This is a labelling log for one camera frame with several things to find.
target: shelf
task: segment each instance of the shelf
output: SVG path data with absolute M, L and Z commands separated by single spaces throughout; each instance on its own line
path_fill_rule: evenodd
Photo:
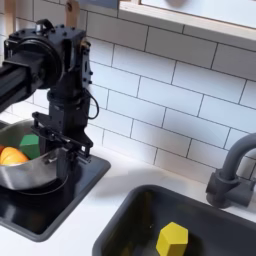
M 254 41 L 256 40 L 256 29 L 141 5 L 139 0 L 132 0 L 131 2 L 120 1 L 119 9 L 125 12 L 131 12 L 138 15 L 149 16 L 152 18 L 189 25 L 213 32 L 223 33 Z

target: sink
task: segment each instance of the sink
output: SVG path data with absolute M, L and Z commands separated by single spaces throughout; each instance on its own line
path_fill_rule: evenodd
M 256 224 L 158 186 L 131 191 L 93 247 L 93 256 L 158 256 L 160 230 L 189 230 L 185 256 L 256 255 Z

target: gray faucet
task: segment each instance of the gray faucet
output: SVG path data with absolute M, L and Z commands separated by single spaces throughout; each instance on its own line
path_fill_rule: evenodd
M 255 181 L 240 179 L 236 173 L 244 155 L 256 148 L 256 133 L 238 140 L 230 149 L 222 169 L 212 173 L 206 188 L 207 201 L 217 208 L 227 208 L 231 202 L 248 206 Z

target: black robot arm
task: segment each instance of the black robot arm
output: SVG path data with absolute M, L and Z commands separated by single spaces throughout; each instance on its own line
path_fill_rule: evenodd
M 32 130 L 40 137 L 41 154 L 60 149 L 57 175 L 61 179 L 77 156 L 89 157 L 93 146 L 84 132 L 93 98 L 87 90 L 92 72 L 85 35 L 85 31 L 40 20 L 35 29 L 9 36 L 0 69 L 0 111 L 37 89 L 49 89 L 49 114 L 33 113 Z

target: countertop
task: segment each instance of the countertop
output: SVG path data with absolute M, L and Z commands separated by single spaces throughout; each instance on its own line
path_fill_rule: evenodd
M 91 192 L 45 242 L 36 243 L 0 226 L 0 253 L 8 256 L 92 255 L 92 247 L 127 194 L 140 185 L 155 184 L 206 202 L 206 185 L 172 172 L 95 146 L 92 154 L 112 167 Z M 256 222 L 256 204 L 232 206 L 233 214 Z

